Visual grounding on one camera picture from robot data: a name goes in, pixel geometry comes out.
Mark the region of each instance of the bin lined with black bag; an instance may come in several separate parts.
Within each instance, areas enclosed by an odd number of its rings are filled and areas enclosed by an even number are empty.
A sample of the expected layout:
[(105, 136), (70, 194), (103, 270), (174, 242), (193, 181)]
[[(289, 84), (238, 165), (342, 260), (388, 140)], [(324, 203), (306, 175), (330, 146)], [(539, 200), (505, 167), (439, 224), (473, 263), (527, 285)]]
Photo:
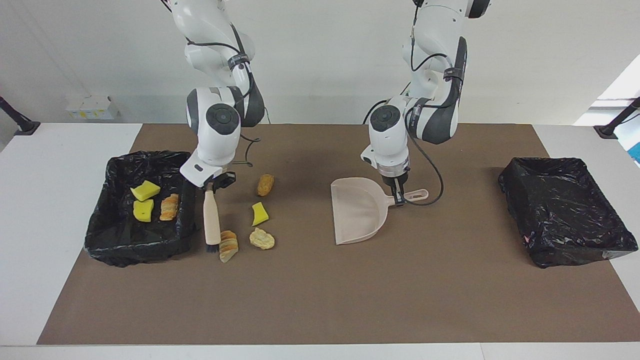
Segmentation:
[(575, 158), (514, 158), (499, 177), (523, 244), (541, 268), (637, 251), (634, 236)]
[[(110, 159), (84, 239), (87, 253), (109, 265), (125, 267), (187, 252), (195, 230), (195, 186), (180, 174), (180, 167), (189, 157), (188, 152), (139, 151)], [(150, 223), (133, 215), (136, 198), (131, 188), (144, 180), (161, 188), (154, 197)], [(160, 221), (161, 201), (172, 193), (180, 197), (178, 214), (171, 221)]]

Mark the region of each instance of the beige dustpan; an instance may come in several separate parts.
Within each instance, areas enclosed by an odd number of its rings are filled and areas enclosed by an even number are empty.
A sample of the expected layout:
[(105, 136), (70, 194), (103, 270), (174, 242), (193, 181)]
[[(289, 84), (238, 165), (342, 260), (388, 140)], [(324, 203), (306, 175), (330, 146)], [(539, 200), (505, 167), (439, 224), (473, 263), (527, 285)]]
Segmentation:
[[(427, 190), (406, 193), (410, 201), (426, 200)], [(380, 185), (371, 179), (350, 177), (331, 184), (335, 243), (345, 245), (372, 238), (384, 225), (394, 198), (387, 196)]]

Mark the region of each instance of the yellow sponge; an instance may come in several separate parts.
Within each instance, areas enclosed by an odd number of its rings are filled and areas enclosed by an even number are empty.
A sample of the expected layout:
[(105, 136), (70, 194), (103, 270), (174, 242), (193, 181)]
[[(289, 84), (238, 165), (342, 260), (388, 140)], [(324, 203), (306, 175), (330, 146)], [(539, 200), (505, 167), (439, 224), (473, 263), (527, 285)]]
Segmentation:
[(151, 199), (133, 202), (133, 216), (140, 222), (151, 222), (151, 211), (153, 209), (154, 201)]
[(253, 208), (253, 226), (262, 224), (263, 222), (269, 220), (269, 214), (264, 209), (264, 206), (261, 202), (252, 206)]
[(142, 185), (137, 188), (131, 188), (131, 192), (136, 197), (136, 199), (140, 201), (147, 200), (151, 197), (156, 196), (160, 193), (160, 186), (152, 183), (151, 181), (145, 180)]

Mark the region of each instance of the white robotic arm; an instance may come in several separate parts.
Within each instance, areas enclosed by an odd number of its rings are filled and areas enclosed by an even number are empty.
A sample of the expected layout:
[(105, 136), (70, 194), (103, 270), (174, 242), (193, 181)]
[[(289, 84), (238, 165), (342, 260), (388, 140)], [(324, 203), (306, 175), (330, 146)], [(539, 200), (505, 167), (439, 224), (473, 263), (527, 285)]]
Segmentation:
[(264, 102), (250, 61), (253, 42), (230, 22), (224, 0), (171, 0), (165, 4), (187, 38), (189, 64), (210, 75), (214, 87), (196, 88), (187, 97), (187, 121), (198, 134), (198, 147), (180, 172), (198, 187), (214, 182), (224, 188), (235, 181), (228, 173), (241, 127), (264, 117)]
[(440, 144), (456, 132), (467, 66), (467, 41), (460, 36), (463, 22), (484, 15), (490, 5), (490, 0), (413, 2), (416, 14), (412, 35), (403, 47), (412, 82), (407, 92), (373, 112), (369, 123), (371, 145), (361, 155), (391, 187), (397, 205), (406, 202), (404, 183), (410, 164), (407, 136)]

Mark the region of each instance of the black pole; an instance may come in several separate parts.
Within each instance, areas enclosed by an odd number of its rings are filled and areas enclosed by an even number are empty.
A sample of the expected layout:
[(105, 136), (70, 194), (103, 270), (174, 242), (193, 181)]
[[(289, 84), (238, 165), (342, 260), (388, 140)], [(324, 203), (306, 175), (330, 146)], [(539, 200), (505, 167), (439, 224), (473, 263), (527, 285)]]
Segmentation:
[(11, 105), (9, 105), (6, 100), (0, 96), (0, 109), (2, 109), (16, 124), (20, 127), (20, 130), (16, 131), (16, 135), (31, 135), (33, 134), (38, 126), (40, 126), (40, 122), (31, 121), (29, 118), (19, 113), (16, 109), (14, 109)]
[(631, 103), (626, 109), (624, 109), (620, 115), (618, 115), (609, 125), (594, 126), (598, 135), (603, 139), (617, 139), (618, 137), (613, 133), (620, 124), (633, 115), (640, 108), (640, 97)]

